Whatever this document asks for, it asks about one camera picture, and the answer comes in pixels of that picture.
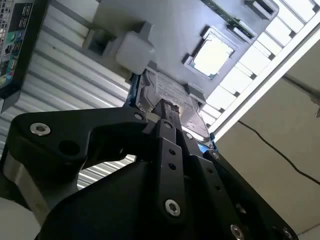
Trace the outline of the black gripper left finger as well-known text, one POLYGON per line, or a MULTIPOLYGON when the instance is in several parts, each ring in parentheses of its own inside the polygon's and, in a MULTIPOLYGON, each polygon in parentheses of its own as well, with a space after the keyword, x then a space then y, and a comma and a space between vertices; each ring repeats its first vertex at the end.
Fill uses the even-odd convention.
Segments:
POLYGON ((64 199, 137 162, 173 161, 183 150, 171 121, 173 104, 25 113, 11 123, 3 152, 8 197, 39 222, 64 199))

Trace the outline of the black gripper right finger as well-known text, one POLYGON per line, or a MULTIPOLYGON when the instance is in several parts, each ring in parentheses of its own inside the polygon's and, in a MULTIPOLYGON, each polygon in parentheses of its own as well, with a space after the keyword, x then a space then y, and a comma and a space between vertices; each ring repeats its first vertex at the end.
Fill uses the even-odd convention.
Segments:
POLYGON ((179 107, 170 119, 181 144, 185 173, 191 180, 194 221, 201 239, 296 240, 295 231, 216 150, 201 152, 182 130, 179 107))

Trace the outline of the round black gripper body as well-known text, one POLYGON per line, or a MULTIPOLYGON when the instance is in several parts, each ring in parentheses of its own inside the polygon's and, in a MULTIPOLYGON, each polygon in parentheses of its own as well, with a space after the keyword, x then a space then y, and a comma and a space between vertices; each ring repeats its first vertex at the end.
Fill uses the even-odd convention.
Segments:
POLYGON ((224 240, 219 220, 181 163, 139 161, 60 202, 40 240, 224 240))

